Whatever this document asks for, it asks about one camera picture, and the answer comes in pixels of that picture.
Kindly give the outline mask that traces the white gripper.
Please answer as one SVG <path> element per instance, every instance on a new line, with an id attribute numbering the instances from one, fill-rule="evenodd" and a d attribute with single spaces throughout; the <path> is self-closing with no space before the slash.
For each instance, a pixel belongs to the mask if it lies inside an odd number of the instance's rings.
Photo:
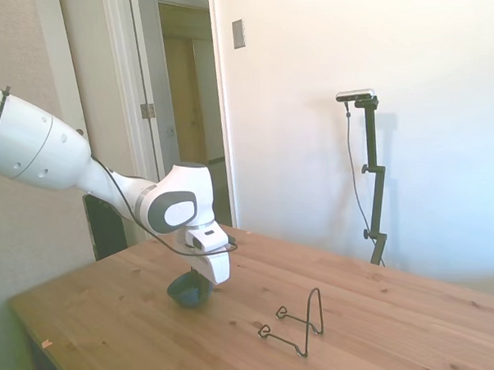
<path id="1" fill-rule="evenodd" d="M 173 247 L 191 266 L 192 273 L 200 273 L 202 301 L 211 294 L 211 283 L 221 284 L 229 279 L 230 264 L 226 246 L 229 237 L 218 228 L 181 228 L 174 235 Z"/>

